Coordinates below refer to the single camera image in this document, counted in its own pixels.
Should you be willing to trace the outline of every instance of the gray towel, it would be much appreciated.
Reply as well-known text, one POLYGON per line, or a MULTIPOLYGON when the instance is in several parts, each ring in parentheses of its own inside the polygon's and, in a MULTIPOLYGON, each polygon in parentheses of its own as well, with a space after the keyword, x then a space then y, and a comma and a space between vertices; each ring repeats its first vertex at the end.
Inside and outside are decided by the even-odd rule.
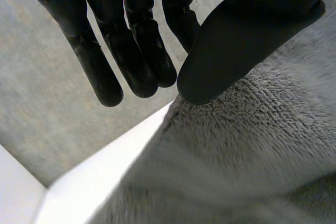
POLYGON ((336 0, 324 1, 217 100, 178 97, 90 223, 336 223, 336 0))

